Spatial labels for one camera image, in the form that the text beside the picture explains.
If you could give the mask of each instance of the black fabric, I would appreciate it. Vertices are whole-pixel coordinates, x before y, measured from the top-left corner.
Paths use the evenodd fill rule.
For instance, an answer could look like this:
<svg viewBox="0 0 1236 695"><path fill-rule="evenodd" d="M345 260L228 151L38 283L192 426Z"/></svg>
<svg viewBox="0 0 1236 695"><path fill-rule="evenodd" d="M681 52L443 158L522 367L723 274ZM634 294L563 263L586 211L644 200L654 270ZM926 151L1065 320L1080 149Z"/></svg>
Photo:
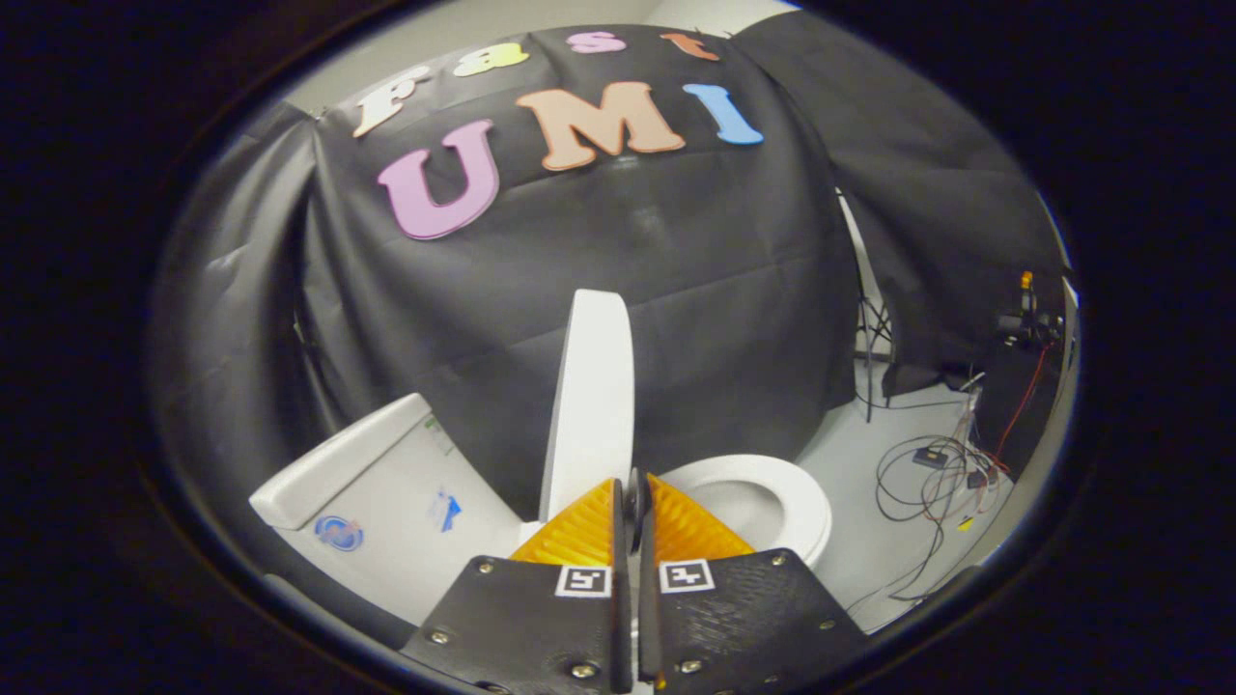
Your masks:
<svg viewBox="0 0 1236 695"><path fill-rule="evenodd" d="M241 556L388 644L410 626L332 586L248 495L420 392L489 485L534 517L576 288L629 307L643 470L737 451L792 459L854 393L854 251L817 134L726 40L705 37L721 56L709 62L661 28L586 28L628 48L575 53L565 38L580 28L519 35L524 64L457 78L480 46L461 49L426 63L403 111L360 140L355 104L373 87L320 119L276 105L203 172L163 261L150 381L172 466ZM544 169L535 116L514 100L564 88L596 104L617 80L649 83L686 146ZM687 83L726 87L765 141L718 140ZM497 200L449 236L407 237L378 172L429 148L431 193L452 200L465 179L441 139L482 117Z"/></svg>
<svg viewBox="0 0 1236 695"><path fill-rule="evenodd" d="M755 23L733 46L828 145L892 324L884 394L974 364L1016 308L1022 271L1063 315L1063 257L1033 184L983 125L895 58L806 12Z"/></svg>

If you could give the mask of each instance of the foam letter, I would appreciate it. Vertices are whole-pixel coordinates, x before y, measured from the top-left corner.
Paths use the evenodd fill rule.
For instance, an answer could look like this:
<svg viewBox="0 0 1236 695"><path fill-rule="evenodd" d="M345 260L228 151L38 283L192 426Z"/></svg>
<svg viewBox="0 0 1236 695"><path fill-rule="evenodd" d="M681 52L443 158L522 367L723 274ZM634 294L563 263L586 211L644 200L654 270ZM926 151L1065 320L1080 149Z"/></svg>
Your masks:
<svg viewBox="0 0 1236 695"><path fill-rule="evenodd" d="M696 58L703 58L705 61L721 59L716 53L709 53L703 49L703 41L691 38L685 33L662 33L661 38L669 38L675 46L681 48L684 53L695 56Z"/></svg>
<svg viewBox="0 0 1236 695"><path fill-rule="evenodd" d="M366 94L365 99L356 103L361 108L361 125L352 132L352 137L365 135L398 114L399 109L403 109L403 104L396 104L394 100L412 96L417 89L417 80L426 74L429 74L429 67L420 66Z"/></svg>
<svg viewBox="0 0 1236 695"><path fill-rule="evenodd" d="M455 67L455 77L468 77L493 68L514 66L530 57L518 43L497 43L460 58L460 64Z"/></svg>
<svg viewBox="0 0 1236 695"><path fill-rule="evenodd" d="M627 145L637 152L666 152L686 145L656 110L648 95L651 89L643 82L614 82L602 93L599 109L565 89L525 94L515 104L536 114L549 146L541 166L560 172L597 158L592 148L580 145L576 132L612 156L622 153L624 130L630 131Z"/></svg>
<svg viewBox="0 0 1236 695"><path fill-rule="evenodd" d="M498 167L486 135L491 127L493 121L472 121L442 139L444 146L459 151L467 177L464 194L449 205L439 205L429 195L424 169L429 150L414 150L382 169L378 183L387 187L394 219L404 234L413 239L446 236L488 209L498 197Z"/></svg>
<svg viewBox="0 0 1236 695"><path fill-rule="evenodd" d="M566 43L576 53L611 53L622 51L627 43L608 31L588 31L567 37Z"/></svg>
<svg viewBox="0 0 1236 695"><path fill-rule="evenodd" d="M703 103L703 106L708 109L713 120L721 126L717 137L734 145L764 142L764 135L743 119L743 115L734 108L733 101L729 100L729 92L726 92L724 87L716 84L684 84L682 92L695 94Z"/></svg>

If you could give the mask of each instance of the screw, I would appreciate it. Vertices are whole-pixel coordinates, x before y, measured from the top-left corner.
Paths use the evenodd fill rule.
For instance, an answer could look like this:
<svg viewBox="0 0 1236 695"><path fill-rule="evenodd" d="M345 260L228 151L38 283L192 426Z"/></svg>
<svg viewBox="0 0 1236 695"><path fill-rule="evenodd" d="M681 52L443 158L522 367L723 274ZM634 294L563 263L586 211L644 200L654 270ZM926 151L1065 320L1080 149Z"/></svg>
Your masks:
<svg viewBox="0 0 1236 695"><path fill-rule="evenodd" d="M571 667L571 675L578 679L592 678L597 675L597 667L592 664L575 664Z"/></svg>

